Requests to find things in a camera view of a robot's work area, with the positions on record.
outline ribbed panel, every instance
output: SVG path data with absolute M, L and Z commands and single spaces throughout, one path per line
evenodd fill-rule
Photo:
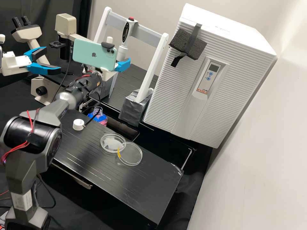
M 144 122 L 157 128 L 171 132 L 180 110 L 195 80 L 195 76 L 203 63 L 189 57 L 180 60 L 180 65 L 171 67 L 179 51 L 169 48 L 163 67 L 155 86 L 152 98 L 144 116 Z
M 179 28 L 190 33 L 193 30 L 182 22 L 178 23 L 176 31 Z M 275 56 L 204 30 L 198 37 L 207 42 L 207 46 L 196 61 L 185 57 L 173 68 L 170 64 L 179 52 L 169 48 L 144 121 L 171 132 L 205 57 L 210 56 L 230 67 L 217 91 L 210 95 L 191 140 L 217 148 Z

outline blue phone mount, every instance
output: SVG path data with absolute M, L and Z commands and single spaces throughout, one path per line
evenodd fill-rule
M 40 75 L 57 75 L 61 73 L 61 67 L 47 64 L 38 64 L 36 61 L 41 56 L 47 53 L 47 47 L 42 46 L 24 53 L 31 60 L 32 64 L 27 66 L 27 70 L 33 74 Z
M 117 62 L 118 66 L 114 69 L 117 72 L 124 72 L 130 67 L 131 58 L 127 58 L 123 61 Z

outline white knob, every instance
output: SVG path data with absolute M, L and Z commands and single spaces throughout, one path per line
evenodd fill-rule
M 76 119 L 73 122 L 73 129 L 76 131 L 81 131 L 84 128 L 84 120 Z
M 113 43 L 113 38 L 111 36 L 108 36 L 106 38 L 107 43 Z
M 0 44 L 3 44 L 5 42 L 5 35 L 0 34 Z

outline smartphone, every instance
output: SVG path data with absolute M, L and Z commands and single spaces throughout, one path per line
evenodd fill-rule
M 106 68 L 109 71 L 114 70 L 116 62 L 116 48 L 107 49 L 101 44 L 75 39 L 73 60 L 83 64 L 91 65 L 97 68 Z

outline petri dish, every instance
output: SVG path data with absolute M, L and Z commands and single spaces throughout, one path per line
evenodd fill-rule
M 125 142 L 125 148 L 117 151 L 117 156 L 126 165 L 135 166 L 138 165 L 142 158 L 143 153 L 137 144 L 133 142 Z
M 125 148 L 125 138 L 116 133 L 108 133 L 102 136 L 100 144 L 102 148 L 110 153 L 117 153 L 117 150 L 122 151 Z

